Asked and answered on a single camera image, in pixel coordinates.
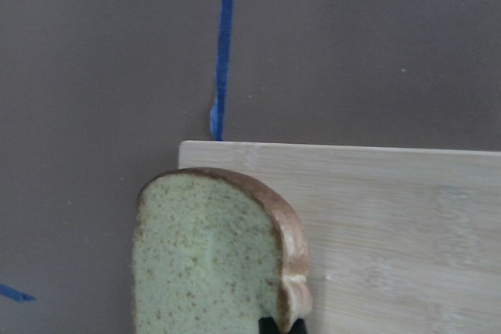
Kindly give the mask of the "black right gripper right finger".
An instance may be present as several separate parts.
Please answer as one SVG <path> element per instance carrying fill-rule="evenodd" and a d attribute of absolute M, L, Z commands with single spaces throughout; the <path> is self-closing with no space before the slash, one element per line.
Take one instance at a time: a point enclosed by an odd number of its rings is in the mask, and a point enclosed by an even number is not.
<path fill-rule="evenodd" d="M 296 320 L 291 327 L 289 334 L 307 334 L 305 320 L 303 318 Z"/>

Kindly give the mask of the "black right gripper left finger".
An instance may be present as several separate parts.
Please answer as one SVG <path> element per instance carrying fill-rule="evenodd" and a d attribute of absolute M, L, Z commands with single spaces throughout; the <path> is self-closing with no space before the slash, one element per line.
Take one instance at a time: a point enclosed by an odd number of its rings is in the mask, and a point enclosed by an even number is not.
<path fill-rule="evenodd" d="M 260 318 L 258 321 L 259 334 L 279 334 L 276 322 L 273 318 Z"/>

